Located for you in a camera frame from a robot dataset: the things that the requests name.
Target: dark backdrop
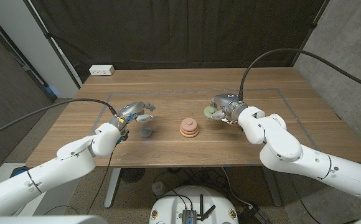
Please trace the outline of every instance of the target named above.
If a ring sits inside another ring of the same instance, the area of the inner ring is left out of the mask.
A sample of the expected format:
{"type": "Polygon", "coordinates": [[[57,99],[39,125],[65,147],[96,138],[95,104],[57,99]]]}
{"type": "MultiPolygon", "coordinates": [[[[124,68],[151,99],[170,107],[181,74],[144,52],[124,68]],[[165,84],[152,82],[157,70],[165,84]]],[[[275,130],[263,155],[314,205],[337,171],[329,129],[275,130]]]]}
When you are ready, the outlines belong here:
{"type": "MultiPolygon", "coordinates": [[[[299,48],[323,2],[32,0],[82,82],[93,64],[247,67],[268,50],[299,48]]],[[[257,66],[288,67],[294,56],[274,55],[257,66]]]]}

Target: cord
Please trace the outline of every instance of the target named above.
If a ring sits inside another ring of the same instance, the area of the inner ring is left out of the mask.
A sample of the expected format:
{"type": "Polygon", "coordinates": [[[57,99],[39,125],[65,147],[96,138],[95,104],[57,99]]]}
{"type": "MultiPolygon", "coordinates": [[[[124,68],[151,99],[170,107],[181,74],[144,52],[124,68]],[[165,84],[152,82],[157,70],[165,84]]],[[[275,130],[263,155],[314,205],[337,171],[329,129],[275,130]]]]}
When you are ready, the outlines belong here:
{"type": "Polygon", "coordinates": [[[183,200],[183,198],[178,193],[176,193],[175,190],[172,190],[172,191],[183,201],[183,203],[185,204],[185,210],[187,210],[187,206],[186,206],[186,203],[183,200]]]}
{"type": "Polygon", "coordinates": [[[76,213],[77,215],[79,215],[79,213],[77,212],[77,209],[75,209],[75,208],[73,208],[73,207],[71,207],[71,206],[68,206],[68,205],[59,205],[59,206],[56,206],[56,207],[52,208],[51,210],[49,210],[48,212],[46,212],[44,215],[48,214],[48,213],[49,213],[50,211],[52,211],[53,209],[55,209],[55,208],[60,208],[60,207],[72,208],[72,209],[75,211],[75,213],[76,213]]]}
{"type": "Polygon", "coordinates": [[[95,200],[96,200],[96,198],[97,198],[98,195],[99,195],[101,186],[103,186],[103,183],[105,182],[106,174],[107,174],[108,168],[110,167],[111,158],[113,157],[113,153],[114,153],[114,151],[111,153],[111,156],[110,156],[110,159],[109,159],[109,161],[108,161],[107,168],[106,168],[106,172],[105,172],[105,174],[104,174],[104,176],[103,176],[103,180],[101,180],[101,183],[100,183],[100,186],[99,186],[99,190],[98,190],[98,192],[96,193],[95,198],[93,199],[93,201],[92,201],[92,203],[91,203],[91,206],[89,206],[87,215],[89,215],[89,212],[91,211],[92,205],[93,205],[93,203],[95,203],[95,200]]]}
{"type": "Polygon", "coordinates": [[[101,103],[101,104],[106,105],[106,106],[110,109],[110,111],[111,111],[111,113],[112,113],[113,115],[116,115],[116,114],[117,114],[117,112],[114,110],[114,108],[113,108],[110,104],[108,104],[108,103],[106,103],[106,102],[104,102],[104,101],[101,101],[101,100],[88,99],[88,98],[71,99],[71,100],[66,100],[66,101],[60,102],[60,103],[55,103],[55,104],[50,105],[50,106],[46,106],[46,107],[41,108],[41,109],[39,109],[39,110],[36,110],[36,111],[34,111],[34,112],[32,112],[32,113],[29,113],[29,114],[27,114],[27,115],[25,115],[25,116],[23,116],[23,117],[21,117],[21,118],[18,118],[18,119],[16,119],[16,120],[10,122],[9,124],[1,127],[1,128],[0,128],[0,132],[1,132],[2,130],[6,129],[6,128],[10,127],[10,126],[12,126],[13,124],[16,124],[16,123],[22,121],[23,119],[26,119],[26,118],[34,115],[34,114],[40,113],[40,112],[45,111],[45,110],[47,110],[47,109],[54,108],[54,107],[59,106],[59,105],[63,105],[63,104],[65,104],[65,103],[71,103],[71,102],[77,102],[77,101],[89,101],[89,102],[101,103]]]}
{"type": "Polygon", "coordinates": [[[295,188],[293,179],[291,178],[291,175],[290,175],[290,174],[288,174],[288,177],[290,178],[291,184],[292,184],[293,187],[294,187],[295,193],[297,194],[297,196],[298,196],[298,198],[299,198],[299,201],[302,203],[302,205],[303,205],[303,207],[305,208],[306,212],[309,214],[309,216],[310,216],[311,218],[313,218],[313,220],[315,220],[318,224],[321,224],[319,221],[317,221],[317,220],[312,216],[312,214],[311,214],[311,213],[309,212],[309,210],[306,208],[304,202],[302,201],[301,196],[299,196],[299,194],[298,194],[297,188],[295,188]]]}
{"type": "MultiPolygon", "coordinates": [[[[159,175],[156,176],[156,178],[154,178],[153,183],[156,183],[156,180],[157,180],[157,178],[158,178],[159,176],[161,176],[161,175],[163,175],[163,174],[166,174],[166,173],[170,173],[170,172],[169,172],[169,171],[164,171],[164,172],[160,173],[159,175]]],[[[180,178],[178,177],[178,175],[175,174],[175,176],[176,176],[176,178],[178,179],[179,185],[182,185],[182,182],[181,182],[180,178]]]]}
{"type": "Polygon", "coordinates": [[[190,201],[190,208],[191,210],[193,210],[193,203],[191,201],[191,199],[189,197],[186,197],[185,195],[163,195],[161,198],[163,197],[168,197],[168,196],[175,196],[175,197],[185,197],[190,201]]]}
{"type": "Polygon", "coordinates": [[[343,224],[352,224],[352,223],[355,223],[355,222],[357,222],[357,221],[359,221],[360,219],[358,219],[358,220],[352,220],[352,221],[348,221],[348,222],[346,222],[346,223],[343,223],[343,224]]]}
{"type": "Polygon", "coordinates": [[[347,73],[346,71],[342,70],[341,68],[335,66],[333,63],[330,63],[329,61],[327,61],[326,59],[320,57],[320,56],[317,56],[316,54],[313,54],[313,53],[310,53],[310,52],[307,52],[305,50],[299,50],[299,49],[292,49],[292,48],[282,48],[282,49],[274,49],[274,50],[270,50],[264,54],[262,54],[261,56],[259,56],[257,59],[255,59],[251,65],[247,68],[247,70],[245,71],[244,75],[243,75],[243,78],[241,80],[241,83],[240,83],[240,91],[238,92],[238,99],[240,101],[243,101],[243,86],[244,86],[244,81],[245,81],[245,78],[248,74],[248,72],[251,70],[251,68],[254,66],[254,64],[261,60],[263,57],[267,56],[267,55],[271,55],[271,54],[275,54],[275,53],[279,53],[279,52],[297,52],[297,53],[301,53],[301,54],[306,54],[308,56],[311,56],[312,58],[315,58],[315,59],[318,59],[319,61],[325,63],[326,65],[332,67],[333,69],[337,70],[339,73],[345,75],[346,77],[356,81],[357,83],[361,84],[361,80],[354,77],[353,75],[347,73]]]}
{"type": "Polygon", "coordinates": [[[223,172],[225,173],[226,179],[228,180],[230,193],[232,193],[233,197],[234,197],[235,199],[237,199],[238,201],[243,202],[243,203],[245,203],[246,205],[248,205],[248,208],[249,208],[249,209],[254,208],[254,206],[253,206],[252,204],[243,201],[242,199],[238,198],[235,194],[233,194],[232,187],[230,186],[230,181],[229,181],[228,174],[226,173],[226,171],[225,171],[225,169],[224,169],[223,167],[222,167],[222,170],[223,170],[223,172]]]}

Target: white power outlet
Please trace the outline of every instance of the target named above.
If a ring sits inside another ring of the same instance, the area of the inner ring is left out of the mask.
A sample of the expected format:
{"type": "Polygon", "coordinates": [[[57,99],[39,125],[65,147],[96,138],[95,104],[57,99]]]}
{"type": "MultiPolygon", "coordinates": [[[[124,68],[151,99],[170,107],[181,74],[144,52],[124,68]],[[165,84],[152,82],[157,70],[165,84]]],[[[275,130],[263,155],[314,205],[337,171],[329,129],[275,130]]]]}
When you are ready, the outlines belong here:
{"type": "Polygon", "coordinates": [[[112,65],[92,65],[89,72],[91,75],[112,75],[114,67],[112,65]]]}

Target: wooden table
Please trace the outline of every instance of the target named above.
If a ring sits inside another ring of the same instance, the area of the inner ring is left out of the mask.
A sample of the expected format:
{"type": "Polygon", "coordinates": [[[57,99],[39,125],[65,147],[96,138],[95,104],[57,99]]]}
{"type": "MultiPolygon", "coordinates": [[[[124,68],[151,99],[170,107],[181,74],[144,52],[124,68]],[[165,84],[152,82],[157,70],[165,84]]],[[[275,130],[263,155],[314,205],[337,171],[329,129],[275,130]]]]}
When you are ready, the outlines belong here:
{"type": "MultiPolygon", "coordinates": [[[[221,93],[238,93],[244,68],[183,70],[116,70],[110,77],[91,76],[76,98],[108,101],[117,110],[134,101],[147,101],[157,119],[147,125],[153,134],[144,139],[141,124],[128,125],[129,138],[113,154],[113,167],[261,166],[263,145],[250,144],[237,125],[209,121],[203,110],[221,93]],[[200,133],[187,139],[179,133],[184,118],[194,118],[200,133]]],[[[245,82],[244,100],[283,117],[288,131],[301,144],[361,163],[361,141],[293,68],[254,68],[245,82]]],[[[112,117],[97,103],[70,103],[28,158],[37,166],[53,159],[66,143],[89,135],[112,117]]],[[[109,157],[95,158],[107,166],[109,157]]]]}

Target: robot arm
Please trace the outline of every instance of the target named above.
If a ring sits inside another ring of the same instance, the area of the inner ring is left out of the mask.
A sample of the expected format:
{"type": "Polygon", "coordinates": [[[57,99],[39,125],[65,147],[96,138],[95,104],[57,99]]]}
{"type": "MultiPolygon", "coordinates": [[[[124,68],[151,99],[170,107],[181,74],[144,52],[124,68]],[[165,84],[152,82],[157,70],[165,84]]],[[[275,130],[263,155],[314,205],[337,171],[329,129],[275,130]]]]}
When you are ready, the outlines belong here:
{"type": "Polygon", "coordinates": [[[238,121],[250,143],[266,143],[260,152],[264,166],[304,175],[361,198],[361,164],[302,145],[287,132],[286,123],[277,114],[265,116],[263,111],[242,101],[226,101],[225,95],[214,99],[217,98],[221,99],[225,114],[238,121]]]}
{"type": "MultiPolygon", "coordinates": [[[[61,147],[55,159],[1,182],[0,216],[10,215],[43,192],[91,172],[96,166],[93,157],[109,156],[116,145],[128,137],[126,125],[142,115],[143,108],[151,111],[155,108],[149,103],[137,102],[131,105],[134,104],[142,106],[126,110],[125,115],[117,114],[111,121],[97,128],[96,135],[61,147]]],[[[153,116],[142,118],[147,122],[153,116]]]]}

